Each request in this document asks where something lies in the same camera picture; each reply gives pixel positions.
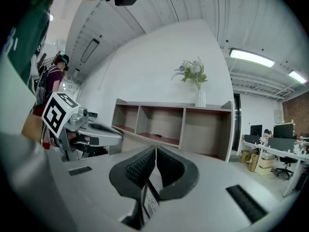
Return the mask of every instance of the green shirt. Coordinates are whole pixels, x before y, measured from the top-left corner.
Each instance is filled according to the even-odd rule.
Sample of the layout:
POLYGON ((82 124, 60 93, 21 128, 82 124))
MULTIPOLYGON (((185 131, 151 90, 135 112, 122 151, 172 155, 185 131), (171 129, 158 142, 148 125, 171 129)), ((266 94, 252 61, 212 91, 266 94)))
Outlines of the green shirt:
POLYGON ((29 9, 16 25, 13 46, 8 54, 23 82, 32 90, 31 58, 46 35, 49 8, 53 0, 32 0, 29 9))

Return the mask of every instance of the black office chair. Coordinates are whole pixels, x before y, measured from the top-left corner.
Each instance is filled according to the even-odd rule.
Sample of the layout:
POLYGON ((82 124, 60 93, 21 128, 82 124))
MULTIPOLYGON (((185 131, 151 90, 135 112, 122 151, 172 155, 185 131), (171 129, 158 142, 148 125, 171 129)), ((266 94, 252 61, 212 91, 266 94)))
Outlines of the black office chair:
POLYGON ((276 168, 275 171, 279 170, 280 172, 277 173, 277 176, 279 176, 279 174, 281 173, 286 173, 286 175, 288 176, 288 180, 290 179, 290 175, 289 173, 291 174, 291 176, 293 176, 293 172, 291 170, 288 170, 287 167, 291 166, 291 163, 295 163, 297 162, 296 159, 293 159, 293 158, 289 158, 289 157, 280 157, 280 161, 281 162, 284 162, 284 164, 286 165, 285 168, 276 168))

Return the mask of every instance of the vase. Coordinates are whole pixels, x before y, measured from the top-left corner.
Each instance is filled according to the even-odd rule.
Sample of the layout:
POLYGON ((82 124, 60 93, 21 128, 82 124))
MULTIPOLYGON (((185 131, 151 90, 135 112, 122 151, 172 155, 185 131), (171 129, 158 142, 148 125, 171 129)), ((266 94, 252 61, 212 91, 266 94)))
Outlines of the vase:
POLYGON ((203 90, 197 90, 197 98, 195 101, 195 106, 206 107, 206 94, 203 90))

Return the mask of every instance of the brick wall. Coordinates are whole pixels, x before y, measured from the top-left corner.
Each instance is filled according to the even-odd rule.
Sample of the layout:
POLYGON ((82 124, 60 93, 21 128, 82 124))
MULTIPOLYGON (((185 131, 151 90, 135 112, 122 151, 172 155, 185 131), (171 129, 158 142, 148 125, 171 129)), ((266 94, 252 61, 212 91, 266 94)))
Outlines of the brick wall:
POLYGON ((309 92, 283 102, 282 106, 284 121, 294 120, 295 134, 309 135, 309 92))

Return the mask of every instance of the backpack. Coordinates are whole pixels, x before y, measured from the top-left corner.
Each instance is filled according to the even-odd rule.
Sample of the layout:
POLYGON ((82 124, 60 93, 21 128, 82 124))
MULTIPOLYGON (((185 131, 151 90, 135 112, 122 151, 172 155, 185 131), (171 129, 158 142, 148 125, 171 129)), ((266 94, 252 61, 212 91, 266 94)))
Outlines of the backpack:
POLYGON ((48 68, 46 66, 44 66, 44 70, 43 70, 41 77, 38 81, 37 89, 36 89, 36 92, 35 92, 35 96, 37 98, 37 102, 36 102, 37 106, 42 105, 45 101, 45 96, 46 96, 45 93, 46 93, 46 85, 47 85, 48 74, 53 73, 53 72, 60 72, 60 71, 61 70, 57 66, 54 66, 50 70, 48 70, 48 68))

